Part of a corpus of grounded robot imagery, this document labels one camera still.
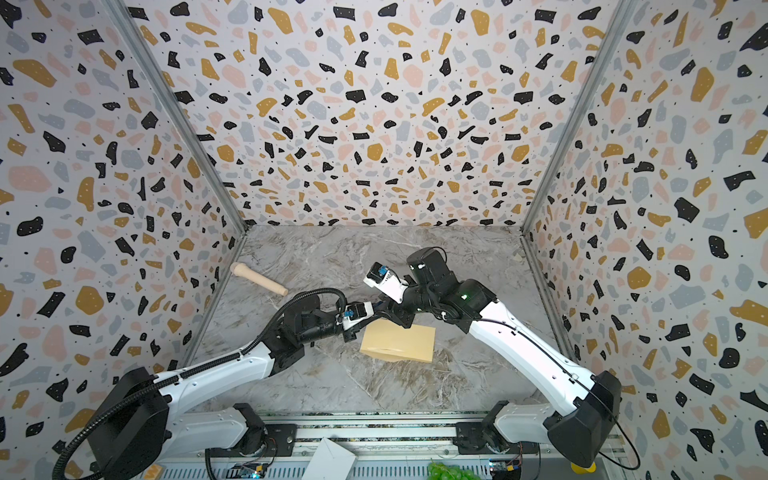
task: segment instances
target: wooden handle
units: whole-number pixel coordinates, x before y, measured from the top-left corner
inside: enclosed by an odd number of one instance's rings
[[[273,291],[274,293],[277,293],[279,295],[285,296],[288,295],[288,289],[282,285],[280,285],[278,282],[273,282],[272,280],[266,278],[264,275],[260,273],[256,273],[245,263],[241,262],[235,262],[232,265],[230,265],[230,272],[232,272],[235,276],[241,276],[243,278],[246,278],[250,280],[251,282],[254,282],[256,285],[261,285],[267,290]]]

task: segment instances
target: cardboard box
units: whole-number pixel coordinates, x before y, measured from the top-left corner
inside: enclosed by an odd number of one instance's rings
[[[431,363],[435,352],[435,327],[411,325],[404,329],[387,319],[378,319],[366,327],[360,352],[387,362],[415,360]]]

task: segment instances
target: patterned wallpaper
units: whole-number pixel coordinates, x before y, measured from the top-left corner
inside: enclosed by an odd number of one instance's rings
[[[608,0],[130,0],[250,224],[512,225]]]
[[[116,379],[182,358],[235,229],[101,4],[0,15],[0,478],[50,478]]]
[[[767,6],[638,2],[531,232],[640,478],[768,478]]]

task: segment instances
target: wire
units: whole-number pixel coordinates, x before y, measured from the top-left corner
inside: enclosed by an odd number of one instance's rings
[[[515,328],[512,327],[512,325],[508,325],[507,323],[499,322],[498,320],[493,320],[493,319],[477,319],[476,321],[478,321],[478,322],[487,322],[487,323],[497,323],[498,325],[506,326],[507,328],[512,330],[513,334],[522,336],[524,339],[526,339],[527,341],[532,343],[536,348],[541,350],[541,352],[544,353],[555,365],[557,365],[560,368],[560,370],[563,371],[563,373],[565,375],[570,377],[571,380],[573,380],[578,385],[580,385],[582,389],[587,391],[587,393],[591,393],[591,390],[588,389],[587,386],[584,383],[581,383],[579,381],[579,379],[575,378],[569,371],[567,371],[565,369],[565,367],[563,367],[563,365],[561,365],[556,359],[554,359],[554,357],[552,355],[549,354],[549,352],[547,352],[545,349],[541,348],[541,346],[538,343],[534,342],[531,337],[525,335],[523,332],[517,331]],[[618,466],[622,467],[624,470],[637,470],[637,469],[639,469],[640,465],[641,465],[640,455],[637,453],[637,449],[634,447],[634,443],[632,443],[632,441],[629,439],[627,434],[624,432],[624,429],[621,428],[621,425],[619,424],[619,420],[616,418],[616,416],[611,411],[611,409],[608,408],[608,406],[605,405],[605,403],[598,396],[593,394],[593,397],[605,408],[605,411],[608,412],[608,415],[611,416],[611,420],[619,428],[619,431],[621,432],[621,434],[627,439],[627,443],[629,443],[629,446],[632,448],[632,452],[634,453],[634,456],[637,458],[637,465],[635,465],[634,467],[626,466],[624,464],[616,462],[612,458],[609,458],[603,452],[598,452],[598,453],[600,455],[602,455],[604,458],[606,458],[609,462],[614,463],[615,465],[618,465]],[[541,451],[539,451],[539,455],[540,455],[539,456],[539,461],[541,461]]]

